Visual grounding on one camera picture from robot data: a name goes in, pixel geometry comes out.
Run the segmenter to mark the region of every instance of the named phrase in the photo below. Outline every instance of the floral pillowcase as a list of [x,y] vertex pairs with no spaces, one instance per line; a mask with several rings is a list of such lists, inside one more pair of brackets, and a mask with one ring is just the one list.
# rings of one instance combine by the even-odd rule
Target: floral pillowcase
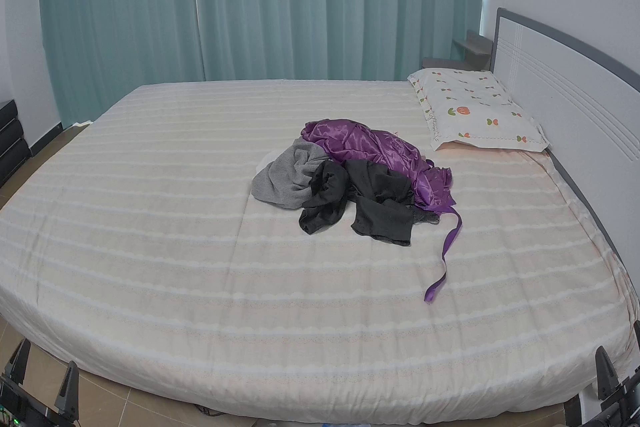
[[431,147],[457,141],[478,148],[542,151],[549,142],[490,71],[427,68],[407,77],[431,131]]

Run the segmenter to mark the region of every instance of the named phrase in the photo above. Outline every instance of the bed sheet wrinkle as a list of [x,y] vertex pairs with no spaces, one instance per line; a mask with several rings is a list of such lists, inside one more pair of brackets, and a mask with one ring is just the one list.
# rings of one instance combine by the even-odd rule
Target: bed sheet wrinkle
[[[451,167],[465,228],[432,305],[449,216],[390,246],[351,230],[352,203],[309,237],[299,212],[250,196],[260,159],[319,118],[397,132]],[[407,82],[140,87],[0,210],[0,264],[0,310],[34,343],[239,415],[490,417],[569,398],[597,345],[620,368],[635,343],[628,276],[548,158],[431,151]]]

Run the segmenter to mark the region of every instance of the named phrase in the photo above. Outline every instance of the tile floor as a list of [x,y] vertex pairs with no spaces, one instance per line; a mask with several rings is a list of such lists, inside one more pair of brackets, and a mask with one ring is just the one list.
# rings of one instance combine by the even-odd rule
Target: tile floor
[[[47,159],[71,141],[83,127],[71,127],[27,160],[0,188],[0,208]],[[0,368],[22,335],[0,317]],[[31,346],[24,388],[52,407],[66,365],[35,345]],[[250,427],[254,418],[223,415],[210,418],[192,404],[158,397],[100,376],[81,371],[80,422],[83,427]],[[564,423],[562,404],[525,413],[503,413],[495,418],[436,424],[438,427],[552,427]]]

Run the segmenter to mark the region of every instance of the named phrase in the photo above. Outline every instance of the gray clothing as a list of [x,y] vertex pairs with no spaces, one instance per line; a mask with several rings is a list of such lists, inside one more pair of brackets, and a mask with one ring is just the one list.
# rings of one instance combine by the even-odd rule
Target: gray clothing
[[295,210],[311,199],[311,181],[317,167],[329,155],[315,143],[299,137],[273,162],[253,178],[254,198],[278,207]]

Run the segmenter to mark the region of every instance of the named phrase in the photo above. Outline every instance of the mattress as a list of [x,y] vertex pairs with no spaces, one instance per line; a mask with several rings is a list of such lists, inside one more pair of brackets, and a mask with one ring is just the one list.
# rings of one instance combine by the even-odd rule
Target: mattress
[[[250,196],[306,121],[395,132],[451,167],[464,225],[410,247]],[[429,149],[407,82],[140,87],[0,210],[0,312],[60,359],[169,398],[268,419],[436,423],[569,399],[635,344],[637,297],[546,155]]]

